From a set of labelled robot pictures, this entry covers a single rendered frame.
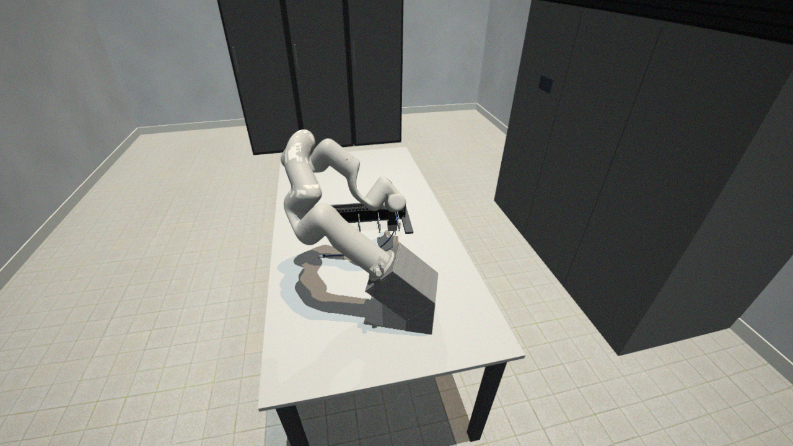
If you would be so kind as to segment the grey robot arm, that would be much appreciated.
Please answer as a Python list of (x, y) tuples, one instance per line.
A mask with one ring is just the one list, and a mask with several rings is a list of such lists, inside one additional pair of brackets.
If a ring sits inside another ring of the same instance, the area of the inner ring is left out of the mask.
[(378, 211), (385, 203), (388, 232), (397, 231), (394, 212), (402, 211), (406, 206), (404, 195), (387, 177), (380, 176), (368, 194), (362, 196), (356, 185), (360, 161), (333, 139), (323, 139), (315, 147), (313, 134), (302, 129), (291, 136), (285, 150), (281, 154), (281, 164), (285, 167), (291, 188), (285, 197), (284, 208), (297, 239), (304, 245), (315, 245), (326, 236), (335, 250), (370, 273), (370, 281), (379, 280), (393, 263), (394, 252), (384, 251), (375, 245), (349, 225), (333, 206), (325, 203), (315, 205), (321, 199), (322, 191), (313, 173), (324, 172), (331, 166), (348, 180), (349, 192), (370, 211)]

